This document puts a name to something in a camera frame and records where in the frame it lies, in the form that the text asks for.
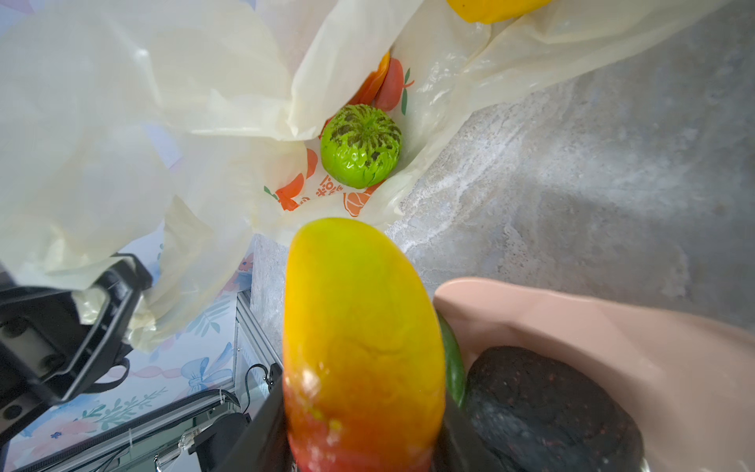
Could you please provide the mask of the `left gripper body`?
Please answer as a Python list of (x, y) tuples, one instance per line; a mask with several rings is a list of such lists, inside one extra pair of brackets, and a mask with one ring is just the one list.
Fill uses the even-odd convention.
[(1, 285), (1, 440), (10, 442), (53, 406), (70, 401), (47, 401), (39, 381), (50, 373), (63, 349), (50, 343), (43, 314), (46, 288)]

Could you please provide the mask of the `yellow lemon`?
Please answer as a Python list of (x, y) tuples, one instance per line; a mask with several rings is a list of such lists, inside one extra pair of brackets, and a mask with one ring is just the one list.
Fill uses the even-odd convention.
[(532, 13), (552, 0), (447, 0), (447, 3), (464, 21), (491, 25)]

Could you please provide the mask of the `red yellow peach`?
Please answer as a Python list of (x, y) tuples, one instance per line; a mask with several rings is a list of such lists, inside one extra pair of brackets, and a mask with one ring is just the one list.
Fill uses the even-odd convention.
[(440, 326), (383, 232), (326, 218), (295, 235), (285, 284), (284, 405), (303, 471), (427, 471), (446, 408)]

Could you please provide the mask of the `dark avocado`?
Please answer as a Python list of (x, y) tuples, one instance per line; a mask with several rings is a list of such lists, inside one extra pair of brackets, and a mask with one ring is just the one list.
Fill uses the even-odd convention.
[(597, 383), (521, 347), (485, 350), (464, 411), (495, 471), (639, 471), (639, 427)]

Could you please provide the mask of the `red yellow mango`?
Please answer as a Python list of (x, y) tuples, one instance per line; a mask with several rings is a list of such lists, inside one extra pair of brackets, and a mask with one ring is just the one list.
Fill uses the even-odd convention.
[(391, 55), (390, 52), (387, 52), (385, 53), (383, 59), (381, 59), (379, 68), (369, 74), (368, 78), (365, 80), (365, 82), (363, 82), (363, 85), (359, 88), (358, 92), (356, 92), (355, 96), (353, 96), (350, 102), (348, 102), (349, 105), (371, 105), (373, 103), (379, 92), (379, 89), (385, 81), (387, 72), (389, 72), (390, 61)]

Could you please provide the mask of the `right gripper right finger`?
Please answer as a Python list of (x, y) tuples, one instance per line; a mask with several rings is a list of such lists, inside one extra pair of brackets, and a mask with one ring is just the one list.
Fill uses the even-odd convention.
[(492, 472), (503, 471), (499, 461), (488, 452), (470, 421), (454, 402), (446, 396), (442, 428), (433, 452), (436, 472)]

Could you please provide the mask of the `yellow plastic bag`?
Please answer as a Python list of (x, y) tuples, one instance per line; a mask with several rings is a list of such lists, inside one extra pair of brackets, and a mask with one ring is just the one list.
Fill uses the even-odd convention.
[(485, 24), (445, 1), (5, 1), (1, 265), (21, 285), (84, 290), (164, 232), (160, 277), (127, 338), (190, 324), (254, 234), (288, 243), (344, 216), (338, 196), (274, 192), (379, 61), (411, 89), (399, 167), (359, 218), (383, 229), (475, 111), (638, 54), (717, 1), (554, 1)]

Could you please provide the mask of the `green yellow cucumber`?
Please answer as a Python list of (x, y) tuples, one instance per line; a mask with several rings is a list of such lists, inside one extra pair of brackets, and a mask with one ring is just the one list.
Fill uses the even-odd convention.
[(444, 358), (446, 358), (446, 389), (459, 408), (463, 407), (466, 393), (466, 372), (456, 336), (446, 319), (438, 313), (442, 331)]

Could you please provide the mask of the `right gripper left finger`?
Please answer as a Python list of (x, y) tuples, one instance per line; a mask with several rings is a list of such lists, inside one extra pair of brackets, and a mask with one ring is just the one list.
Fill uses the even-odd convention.
[(291, 470), (292, 452), (286, 430), (283, 381), (278, 379), (255, 418), (216, 471)]

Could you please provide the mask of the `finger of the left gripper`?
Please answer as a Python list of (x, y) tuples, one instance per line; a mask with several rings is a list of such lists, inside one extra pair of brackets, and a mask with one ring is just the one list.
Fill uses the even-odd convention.
[(104, 301), (90, 326), (80, 321), (72, 290), (47, 288), (41, 292), (50, 343), (63, 349), (63, 359), (55, 361), (52, 371), (39, 381), (39, 391), (47, 401), (71, 401), (79, 395), (112, 391), (129, 374), (127, 355), (132, 348), (124, 336), (153, 278), (136, 255), (118, 256), (120, 261), (92, 285)]

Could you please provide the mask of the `green custard apple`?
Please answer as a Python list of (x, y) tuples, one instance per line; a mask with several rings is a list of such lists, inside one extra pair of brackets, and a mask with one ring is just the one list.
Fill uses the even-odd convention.
[(341, 108), (322, 131), (324, 170), (354, 189), (377, 185), (397, 167), (403, 134), (383, 110), (366, 104)]

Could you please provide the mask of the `pink scalloped plate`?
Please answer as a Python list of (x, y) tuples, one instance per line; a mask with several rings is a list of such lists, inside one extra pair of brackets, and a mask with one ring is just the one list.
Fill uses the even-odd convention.
[(466, 364), (519, 346), (605, 389), (637, 423), (654, 471), (754, 467), (754, 337), (706, 318), (467, 277), (434, 305)]

